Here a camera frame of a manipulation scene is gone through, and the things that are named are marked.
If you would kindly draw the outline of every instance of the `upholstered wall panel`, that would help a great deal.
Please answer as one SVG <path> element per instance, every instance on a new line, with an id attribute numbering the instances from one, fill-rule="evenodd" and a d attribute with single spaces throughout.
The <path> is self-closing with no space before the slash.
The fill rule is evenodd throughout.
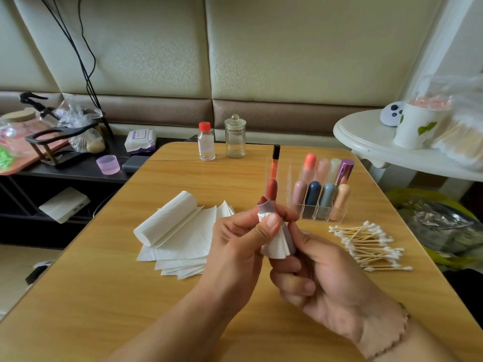
<path id="1" fill-rule="evenodd" d="M 0 0 L 0 90 L 59 91 L 13 0 Z"/>
<path id="2" fill-rule="evenodd" d="M 20 103 L 19 96 L 23 91 L 0 91 L 0 115 L 23 110 L 29 105 Z M 46 107 L 57 108 L 63 101 L 61 93 L 34 93 L 41 97 L 48 98 L 47 100 L 39 100 L 40 103 Z"/>
<path id="3" fill-rule="evenodd" d="M 341 118 L 378 108 L 213 100 L 215 128 L 224 129 L 225 119 L 236 113 L 246 120 L 247 131 L 252 132 L 333 135 L 332 129 Z"/>
<path id="4" fill-rule="evenodd" d="M 62 92 L 85 93 L 77 57 L 40 0 L 15 4 Z M 87 69 L 77 0 L 57 0 Z M 83 0 L 98 94 L 209 98 L 204 0 Z"/>
<path id="5" fill-rule="evenodd" d="M 397 100 L 441 0 L 206 0 L 215 99 Z"/>
<path id="6" fill-rule="evenodd" d="M 92 106 L 88 95 L 63 94 L 81 104 Z M 119 97 L 99 95 L 102 110 L 109 122 L 159 124 L 198 127 L 198 123 L 214 124 L 211 99 L 177 99 L 161 97 Z"/>

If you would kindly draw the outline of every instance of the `floor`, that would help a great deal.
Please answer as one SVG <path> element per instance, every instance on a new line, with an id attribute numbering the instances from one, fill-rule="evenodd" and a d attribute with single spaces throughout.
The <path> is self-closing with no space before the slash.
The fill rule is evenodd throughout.
<path id="1" fill-rule="evenodd" d="M 25 278 L 33 265 L 54 260 L 61 250 L 0 244 L 0 320 L 27 290 Z"/>

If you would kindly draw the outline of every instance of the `stack of napkins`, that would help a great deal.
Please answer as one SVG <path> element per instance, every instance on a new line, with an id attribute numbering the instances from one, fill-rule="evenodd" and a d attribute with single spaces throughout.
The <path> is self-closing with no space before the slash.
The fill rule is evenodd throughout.
<path id="1" fill-rule="evenodd" d="M 138 261 L 156 261 L 162 276 L 187 278 L 203 273 L 210 251 L 213 225 L 234 215 L 226 202 L 218 207 L 198 207 L 195 197 L 181 192 L 144 221 L 134 234 L 143 246 Z"/>

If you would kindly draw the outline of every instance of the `white router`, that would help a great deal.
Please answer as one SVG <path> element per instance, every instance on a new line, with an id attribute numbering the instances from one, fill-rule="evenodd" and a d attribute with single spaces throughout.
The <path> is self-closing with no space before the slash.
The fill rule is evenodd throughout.
<path id="1" fill-rule="evenodd" d="M 85 194 L 69 187 L 39 206 L 39 209 L 58 223 L 64 223 L 89 203 L 90 199 Z"/>

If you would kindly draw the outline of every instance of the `hand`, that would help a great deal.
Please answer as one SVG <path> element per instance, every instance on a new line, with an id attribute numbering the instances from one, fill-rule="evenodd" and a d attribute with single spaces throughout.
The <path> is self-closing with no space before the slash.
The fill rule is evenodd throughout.
<path id="1" fill-rule="evenodd" d="M 285 259 L 270 259 L 270 278 L 282 297 L 350 339 L 364 354 L 369 347 L 362 346 L 363 334 L 376 324 L 373 320 L 389 315 L 395 329 L 399 327 L 400 306 L 369 279 L 343 248 L 303 233 L 294 222 L 288 228 L 300 251 Z"/>
<path id="2" fill-rule="evenodd" d="M 299 218 L 284 206 L 275 205 L 275 209 L 278 215 L 271 214 L 262 222 L 255 207 L 218 219 L 213 227 L 210 254 L 196 288 L 229 318 L 248 303 L 262 268 L 261 246 L 279 231 L 280 218 L 285 221 Z"/>

